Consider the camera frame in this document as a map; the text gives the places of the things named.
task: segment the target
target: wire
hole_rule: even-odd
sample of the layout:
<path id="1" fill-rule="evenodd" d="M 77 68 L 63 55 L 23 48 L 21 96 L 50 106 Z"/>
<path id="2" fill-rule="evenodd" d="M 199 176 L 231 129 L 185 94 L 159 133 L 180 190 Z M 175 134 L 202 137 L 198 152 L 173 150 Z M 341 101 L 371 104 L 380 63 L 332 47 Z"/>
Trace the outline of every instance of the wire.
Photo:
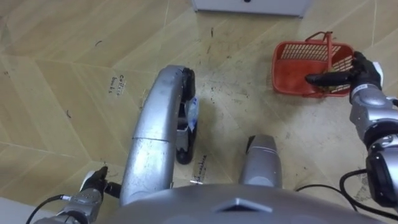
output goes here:
<path id="1" fill-rule="evenodd" d="M 397 215 L 394 215 L 394 214 L 391 214 L 391 213 L 388 213 L 388 212 L 384 212 L 384 211 L 381 211 L 381 210 L 378 210 L 378 209 L 375 209 L 375 208 L 368 207 L 368 206 L 366 206 L 366 205 L 364 205 L 362 203 L 357 202 L 355 199 L 353 199 L 351 196 L 348 195 L 348 193 L 347 193 L 347 191 L 345 189 L 346 180 L 348 178 L 350 178 L 350 177 L 353 177 L 353 176 L 356 176 L 356 175 L 360 175 L 360 174 L 365 174 L 365 173 L 366 173 L 366 169 L 361 169 L 361 170 L 352 171 L 352 172 L 349 172 L 349 173 L 343 175 L 340 178 L 340 190 L 341 190 L 341 193 L 344 195 L 345 198 L 347 198 L 348 201 L 353 203 L 358 208 L 361 208 L 361 209 L 363 209 L 365 211 L 374 213 L 376 215 L 380 215 L 380 216 L 383 216 L 383 217 L 390 218 L 390 219 L 398 221 L 398 216 Z"/>
<path id="2" fill-rule="evenodd" d="M 299 192 L 299 191 L 301 191 L 301 190 L 304 190 L 304 189 L 307 189 L 307 188 L 310 188 L 310 187 L 324 187 L 324 188 L 327 188 L 327 189 L 330 189 L 330 190 L 334 190 L 335 192 L 338 192 L 339 194 L 341 194 L 342 196 L 344 196 L 344 194 L 343 194 L 339 189 L 337 189 L 337 188 L 335 188 L 335 187 L 332 187 L 332 186 L 329 186 L 329 185 L 325 185 L 325 184 L 308 184 L 308 185 L 305 185 L 305 186 L 303 186 L 303 187 L 297 188 L 295 191 L 296 191 L 296 192 Z M 354 211 L 355 211 L 355 212 L 358 212 L 358 209 L 356 208 L 356 206 L 355 206 L 352 202 L 350 202 L 350 200 L 347 199 L 347 201 L 348 201 L 348 203 L 352 206 L 352 208 L 354 209 Z"/>
<path id="3" fill-rule="evenodd" d="M 398 107 L 398 99 L 393 99 L 392 104 L 394 104 L 394 106 Z"/>
<path id="4" fill-rule="evenodd" d="M 49 202 L 53 202 L 56 200 L 62 200 L 64 197 L 64 195 L 56 195 L 53 197 L 50 197 L 48 199 L 46 199 L 44 202 L 42 202 L 40 205 L 38 205 L 35 210 L 33 210 L 33 212 L 30 214 L 29 218 L 26 221 L 26 224 L 30 224 L 30 222 L 32 221 L 33 217 L 36 215 L 37 211 L 39 211 L 45 204 L 49 203 Z"/>

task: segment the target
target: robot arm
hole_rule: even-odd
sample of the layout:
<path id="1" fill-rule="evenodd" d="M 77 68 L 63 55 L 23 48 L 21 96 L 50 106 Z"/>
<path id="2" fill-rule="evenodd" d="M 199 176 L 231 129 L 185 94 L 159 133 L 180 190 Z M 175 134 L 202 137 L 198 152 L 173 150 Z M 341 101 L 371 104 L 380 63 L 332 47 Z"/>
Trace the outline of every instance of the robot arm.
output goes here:
<path id="1" fill-rule="evenodd" d="M 398 111 L 397 99 L 386 97 L 379 87 L 361 84 L 351 92 L 350 120 L 368 149 L 366 171 L 374 201 L 398 207 Z"/>
<path id="2" fill-rule="evenodd" d="M 353 68 L 347 72 L 309 75 L 317 86 L 351 85 L 350 120 L 368 150 L 366 171 L 374 201 L 383 207 L 398 207 L 398 106 L 397 98 L 381 90 L 382 71 L 359 53 L 354 53 Z"/>
<path id="3" fill-rule="evenodd" d="M 107 173 L 108 167 L 106 166 L 90 173 L 83 182 L 80 192 L 72 196 L 69 203 L 56 216 L 43 218 L 35 224 L 93 223 L 100 211 L 104 192 L 110 191 L 109 184 L 114 184 L 107 183 L 105 179 Z"/>

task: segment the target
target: silver cylinder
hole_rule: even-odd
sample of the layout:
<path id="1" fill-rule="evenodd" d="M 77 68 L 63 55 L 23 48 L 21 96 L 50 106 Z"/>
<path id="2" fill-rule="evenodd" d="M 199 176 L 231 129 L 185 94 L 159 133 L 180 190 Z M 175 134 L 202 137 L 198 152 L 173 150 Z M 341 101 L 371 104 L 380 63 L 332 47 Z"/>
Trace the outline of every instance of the silver cylinder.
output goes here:
<path id="1" fill-rule="evenodd" d="M 127 205 L 172 183 L 178 109 L 184 67 L 162 69 L 137 122 L 127 159 L 120 205 Z"/>
<path id="2" fill-rule="evenodd" d="M 272 136 L 250 137 L 246 154 L 240 184 L 282 187 L 282 167 Z"/>

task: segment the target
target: red basket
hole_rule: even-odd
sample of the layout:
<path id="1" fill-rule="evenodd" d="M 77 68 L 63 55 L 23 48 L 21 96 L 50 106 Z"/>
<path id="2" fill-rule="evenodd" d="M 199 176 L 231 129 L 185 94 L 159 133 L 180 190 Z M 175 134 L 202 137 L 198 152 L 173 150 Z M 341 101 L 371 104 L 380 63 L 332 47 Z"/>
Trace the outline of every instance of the red basket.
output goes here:
<path id="1" fill-rule="evenodd" d="M 272 60 L 272 85 L 279 93 L 321 98 L 346 96 L 349 85 L 325 90 L 308 84 L 304 77 L 310 73 L 347 71 L 351 68 L 354 50 L 351 46 L 332 43 L 332 32 L 317 32 L 303 41 L 280 43 Z M 323 34 L 322 40 L 313 38 Z"/>

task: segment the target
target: beige floor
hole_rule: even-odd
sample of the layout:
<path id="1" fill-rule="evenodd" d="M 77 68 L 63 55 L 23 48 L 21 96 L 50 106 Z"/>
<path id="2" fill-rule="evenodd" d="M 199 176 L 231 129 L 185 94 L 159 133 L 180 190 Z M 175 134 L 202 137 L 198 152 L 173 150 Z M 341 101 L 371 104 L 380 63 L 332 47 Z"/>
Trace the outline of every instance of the beige floor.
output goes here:
<path id="1" fill-rule="evenodd" d="M 332 30 L 381 62 L 384 89 L 398 96 L 398 0 L 317 0 L 304 19 L 195 13 L 189 0 L 2 0 L 0 16 L 0 196 L 32 205 L 76 192 L 104 162 L 121 180 L 142 101 L 167 64 L 197 75 L 195 159 L 207 155 L 205 183 L 235 182 L 248 136 L 259 133 L 277 141 L 286 189 L 336 185 L 363 167 L 346 98 L 272 91 L 283 40 Z M 175 185 L 188 184 L 193 167 L 176 164 Z M 349 191 L 374 205 L 364 183 L 354 178 Z M 306 193 L 347 206 L 329 190 Z M 107 197 L 101 215 L 116 207 Z"/>

